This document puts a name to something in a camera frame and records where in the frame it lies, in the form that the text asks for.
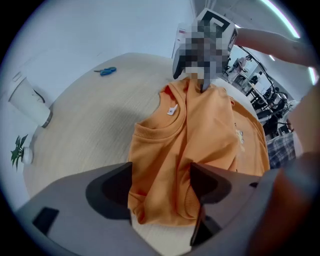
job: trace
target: orange sweatshirt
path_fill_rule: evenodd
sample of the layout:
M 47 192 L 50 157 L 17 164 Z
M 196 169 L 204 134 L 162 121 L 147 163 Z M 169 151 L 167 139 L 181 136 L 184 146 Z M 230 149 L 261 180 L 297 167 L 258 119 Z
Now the orange sweatshirt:
M 223 87 L 200 93 L 189 78 L 166 85 L 158 109 L 135 124 L 128 160 L 128 207 L 140 224 L 167 226 L 196 223 L 190 163 L 257 176 L 270 168 L 262 125 Z

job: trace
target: white cylinder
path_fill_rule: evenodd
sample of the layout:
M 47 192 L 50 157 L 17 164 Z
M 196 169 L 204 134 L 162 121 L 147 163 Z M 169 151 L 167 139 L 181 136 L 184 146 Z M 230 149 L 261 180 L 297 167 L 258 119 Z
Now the white cylinder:
M 34 153 L 32 152 L 31 148 L 25 146 L 23 148 L 23 158 L 22 162 L 24 164 L 30 165 L 34 159 Z
M 52 117 L 50 109 L 33 90 L 27 78 L 23 78 L 21 74 L 13 78 L 9 102 L 39 126 L 46 127 Z

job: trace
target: person's arm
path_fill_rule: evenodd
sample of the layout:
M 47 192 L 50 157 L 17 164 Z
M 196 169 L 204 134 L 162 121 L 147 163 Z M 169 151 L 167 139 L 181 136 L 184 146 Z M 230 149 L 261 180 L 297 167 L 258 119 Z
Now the person's arm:
M 282 61 L 316 67 L 317 55 L 311 45 L 292 41 L 280 34 L 261 30 L 239 28 L 236 45 L 248 47 Z

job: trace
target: clothing label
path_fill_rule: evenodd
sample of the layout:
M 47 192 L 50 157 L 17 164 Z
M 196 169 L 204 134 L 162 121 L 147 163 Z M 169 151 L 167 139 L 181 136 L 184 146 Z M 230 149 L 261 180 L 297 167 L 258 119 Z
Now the clothing label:
M 167 114 L 170 115 L 170 116 L 172 116 L 172 115 L 175 113 L 177 107 L 178 107 L 178 104 L 175 105 L 175 107 L 170 107 L 170 109 L 169 109 L 169 111 L 168 111 Z

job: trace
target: green plant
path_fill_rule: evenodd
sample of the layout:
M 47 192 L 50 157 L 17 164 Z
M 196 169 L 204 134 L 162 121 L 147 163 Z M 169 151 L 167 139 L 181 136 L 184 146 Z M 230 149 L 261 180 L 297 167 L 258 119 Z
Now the green plant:
M 20 139 L 20 136 L 18 136 L 18 138 L 16 138 L 16 140 L 15 140 L 15 150 L 11 151 L 11 153 L 12 153 L 12 156 L 11 156 L 12 167 L 15 164 L 15 167 L 17 170 L 18 170 L 19 158 L 22 159 L 24 157 L 25 149 L 22 146 L 25 143 L 27 136 L 28 136 L 28 134 L 26 136 L 24 136 L 22 139 Z

